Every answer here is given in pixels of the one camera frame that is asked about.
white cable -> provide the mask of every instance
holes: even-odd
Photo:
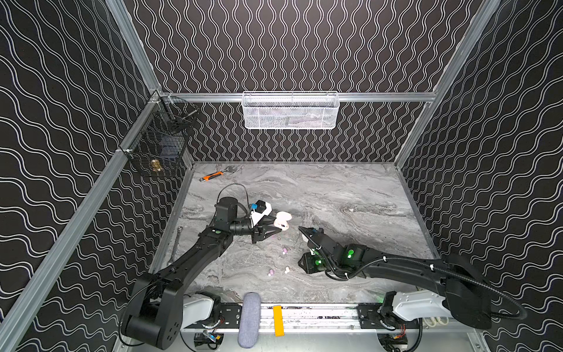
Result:
[[[428,327],[430,327],[430,328],[433,328],[433,327],[436,326],[436,320],[434,320],[434,317],[431,317],[431,319],[432,319],[433,325],[431,325],[431,324],[426,320],[426,318],[422,318],[422,320],[424,321],[424,323],[426,324],[426,326],[428,326]]]
[[[437,317],[436,320],[437,320],[438,323],[441,324],[441,325],[448,325],[448,323],[450,322],[450,318],[449,318],[449,317],[446,317],[446,322],[445,322],[445,323],[442,321],[442,317]]]

black patterned wall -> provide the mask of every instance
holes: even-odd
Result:
[[[427,92],[480,0],[125,0],[168,92]]]
[[[332,130],[249,130],[240,104],[204,104],[188,149],[197,161],[393,162],[423,105],[342,103]]]
[[[17,351],[112,351],[121,310],[152,263],[184,172],[153,180],[128,164]]]
[[[503,0],[403,170],[440,254],[528,310],[494,352],[563,350],[562,91],[563,1]]]
[[[103,0],[0,0],[0,322],[149,95]]]

yellow sponge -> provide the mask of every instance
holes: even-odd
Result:
[[[276,336],[284,336],[283,332],[283,319],[282,319],[282,306],[274,306],[274,330]]]

gray marble table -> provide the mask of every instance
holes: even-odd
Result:
[[[431,257],[393,165],[235,164],[238,171],[199,182],[200,177],[228,165],[196,165],[178,220],[184,229],[176,258],[195,243],[213,216],[217,193],[232,182],[247,187],[251,203],[262,199],[272,204],[272,213],[291,213],[290,229],[257,244],[251,243],[250,236],[235,237],[227,251],[199,274],[188,293],[212,292],[226,302],[240,302],[246,292],[258,292],[263,302],[351,303],[379,302],[387,291],[415,289],[387,279],[337,282],[324,273],[307,275],[297,265],[307,251],[298,225],[322,227],[342,244],[355,242],[394,254]],[[221,196],[227,195],[245,203],[241,187],[229,187]],[[271,277],[270,269],[275,270]]]

white toy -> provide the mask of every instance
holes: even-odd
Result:
[[[276,214],[276,220],[274,220],[274,226],[281,229],[282,231],[286,231],[289,229],[289,224],[287,223],[291,220],[292,216],[288,212],[279,211]]]

